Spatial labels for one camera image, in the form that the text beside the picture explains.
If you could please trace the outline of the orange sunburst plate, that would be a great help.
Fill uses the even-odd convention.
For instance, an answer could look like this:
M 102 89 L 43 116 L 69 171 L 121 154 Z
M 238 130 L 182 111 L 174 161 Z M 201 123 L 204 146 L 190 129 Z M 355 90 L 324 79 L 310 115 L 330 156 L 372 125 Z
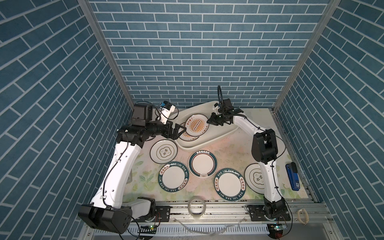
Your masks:
M 187 131 L 185 131 L 181 136 L 180 139 L 186 142 L 192 142 L 197 140 L 199 137 L 193 137 L 187 134 Z
M 185 122 L 186 132 L 192 137 L 200 137 L 209 129 L 208 118 L 203 114 L 191 115 Z

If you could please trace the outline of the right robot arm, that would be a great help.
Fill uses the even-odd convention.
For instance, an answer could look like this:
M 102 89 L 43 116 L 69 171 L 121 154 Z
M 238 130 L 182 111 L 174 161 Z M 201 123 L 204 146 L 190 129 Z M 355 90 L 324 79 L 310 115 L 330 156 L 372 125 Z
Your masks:
M 225 123 L 234 124 L 253 137 L 251 154 L 261 168 L 264 178 L 264 215 L 275 219 L 287 211 L 286 201 L 281 193 L 276 170 L 278 158 L 277 136 L 273 129 L 263 128 L 245 115 L 212 113 L 207 123 L 223 126 Z

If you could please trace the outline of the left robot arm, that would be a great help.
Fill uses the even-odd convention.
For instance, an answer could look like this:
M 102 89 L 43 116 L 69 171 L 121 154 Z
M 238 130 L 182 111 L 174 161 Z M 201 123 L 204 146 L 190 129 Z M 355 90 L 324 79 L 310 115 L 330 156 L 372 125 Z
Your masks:
M 176 140 L 186 131 L 170 119 L 176 109 L 168 101 L 159 107 L 146 101 L 134 104 L 130 123 L 118 130 L 113 158 L 101 186 L 91 202 L 79 209 L 78 216 L 90 228 L 122 235 L 131 222 L 156 216 L 154 199 L 138 198 L 124 207 L 124 190 L 145 142 L 156 136 Z

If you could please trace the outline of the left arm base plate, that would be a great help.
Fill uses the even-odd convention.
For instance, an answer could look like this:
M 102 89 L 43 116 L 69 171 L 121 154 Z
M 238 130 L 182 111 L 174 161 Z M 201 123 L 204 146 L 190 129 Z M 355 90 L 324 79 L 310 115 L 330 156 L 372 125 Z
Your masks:
M 138 223 L 169 222 L 171 207 L 156 206 L 149 210 L 143 210 L 142 207 L 133 207 L 133 217 Z

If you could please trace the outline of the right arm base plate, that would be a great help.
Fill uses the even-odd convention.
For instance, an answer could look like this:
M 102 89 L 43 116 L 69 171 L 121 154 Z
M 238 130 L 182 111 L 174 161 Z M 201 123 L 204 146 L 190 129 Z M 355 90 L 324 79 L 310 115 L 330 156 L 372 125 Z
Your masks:
M 246 210 L 252 222 L 290 221 L 291 214 L 285 204 L 282 205 L 247 205 Z

